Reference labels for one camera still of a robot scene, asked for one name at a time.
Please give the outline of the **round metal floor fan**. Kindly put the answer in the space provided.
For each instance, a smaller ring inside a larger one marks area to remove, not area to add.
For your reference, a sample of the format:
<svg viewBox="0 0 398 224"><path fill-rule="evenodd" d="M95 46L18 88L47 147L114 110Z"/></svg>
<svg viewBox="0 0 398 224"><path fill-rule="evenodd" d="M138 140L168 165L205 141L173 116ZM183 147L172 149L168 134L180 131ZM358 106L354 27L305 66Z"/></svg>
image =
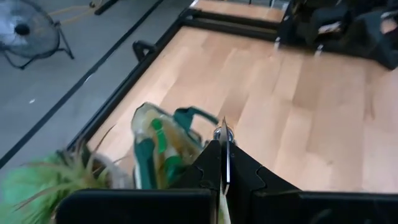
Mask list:
<svg viewBox="0 0 398 224"><path fill-rule="evenodd" d="M0 0L0 54L12 67L23 70L57 52L75 58L59 21L32 0Z"/></svg>

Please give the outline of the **potted plant triangle-pattern white pot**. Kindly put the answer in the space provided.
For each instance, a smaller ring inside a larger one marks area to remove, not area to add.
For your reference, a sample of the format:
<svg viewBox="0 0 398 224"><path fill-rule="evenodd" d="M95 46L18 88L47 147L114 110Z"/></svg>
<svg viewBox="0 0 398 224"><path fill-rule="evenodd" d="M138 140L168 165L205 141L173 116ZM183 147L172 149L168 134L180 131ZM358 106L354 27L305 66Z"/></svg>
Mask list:
<svg viewBox="0 0 398 224"><path fill-rule="evenodd" d="M78 190L133 188L118 162L79 138L71 149L24 163L0 184L0 224L56 224L61 201Z"/></svg>

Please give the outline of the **beige gardening bag green trim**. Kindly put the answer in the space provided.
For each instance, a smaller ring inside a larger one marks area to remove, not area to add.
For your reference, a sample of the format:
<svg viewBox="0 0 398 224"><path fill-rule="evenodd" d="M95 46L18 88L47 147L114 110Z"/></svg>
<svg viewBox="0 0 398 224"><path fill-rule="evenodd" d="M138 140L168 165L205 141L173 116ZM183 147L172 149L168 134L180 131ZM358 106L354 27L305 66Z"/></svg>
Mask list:
<svg viewBox="0 0 398 224"><path fill-rule="evenodd" d="M158 178L154 162L157 141L150 125L151 121L155 118L162 120L168 142L173 145L183 159L185 165L183 174L204 149L200 134L192 129L193 119L196 115L214 125L219 122L217 117L194 106L178 108L173 114L169 114L149 102L138 107L131 120L135 157L133 177L136 189L160 189L157 185Z"/></svg>

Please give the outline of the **green transparent spray bottle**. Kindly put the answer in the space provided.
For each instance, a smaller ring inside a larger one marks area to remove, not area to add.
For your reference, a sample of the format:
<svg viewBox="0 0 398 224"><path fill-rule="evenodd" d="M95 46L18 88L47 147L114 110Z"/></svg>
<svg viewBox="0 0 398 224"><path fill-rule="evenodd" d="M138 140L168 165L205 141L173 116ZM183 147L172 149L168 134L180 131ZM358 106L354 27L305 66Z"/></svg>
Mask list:
<svg viewBox="0 0 398 224"><path fill-rule="evenodd" d="M154 153L155 171L158 188L166 189L172 185L184 171L185 165L181 155L168 142L161 119L151 121L155 133L156 149Z"/></svg>

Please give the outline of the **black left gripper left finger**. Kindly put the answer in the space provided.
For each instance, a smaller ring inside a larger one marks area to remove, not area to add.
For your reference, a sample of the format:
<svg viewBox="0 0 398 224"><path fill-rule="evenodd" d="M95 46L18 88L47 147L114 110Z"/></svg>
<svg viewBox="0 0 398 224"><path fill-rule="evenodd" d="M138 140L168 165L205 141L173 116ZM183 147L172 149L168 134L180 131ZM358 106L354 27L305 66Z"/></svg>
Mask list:
<svg viewBox="0 0 398 224"><path fill-rule="evenodd" d="M221 145L211 141L165 190L78 190L63 199L56 224L218 224Z"/></svg>

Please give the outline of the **black frame bracket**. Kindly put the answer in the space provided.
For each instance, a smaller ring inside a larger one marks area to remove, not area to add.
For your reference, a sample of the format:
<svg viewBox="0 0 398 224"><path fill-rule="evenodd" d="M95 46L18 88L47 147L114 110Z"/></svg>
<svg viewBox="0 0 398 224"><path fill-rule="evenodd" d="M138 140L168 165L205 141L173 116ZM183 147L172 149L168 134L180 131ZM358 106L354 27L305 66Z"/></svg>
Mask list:
<svg viewBox="0 0 398 224"><path fill-rule="evenodd" d="M139 62L141 62L147 54L154 53L157 50L156 45L143 40L137 40L132 44L132 50Z"/></svg>

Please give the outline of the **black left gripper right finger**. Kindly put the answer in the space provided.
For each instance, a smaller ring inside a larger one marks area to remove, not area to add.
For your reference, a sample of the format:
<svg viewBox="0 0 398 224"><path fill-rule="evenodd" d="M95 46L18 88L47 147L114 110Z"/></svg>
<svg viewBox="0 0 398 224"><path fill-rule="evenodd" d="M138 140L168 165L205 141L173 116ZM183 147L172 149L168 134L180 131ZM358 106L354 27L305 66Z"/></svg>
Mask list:
<svg viewBox="0 0 398 224"><path fill-rule="evenodd" d="M300 190L238 146L229 151L232 224L398 224L398 194Z"/></svg>

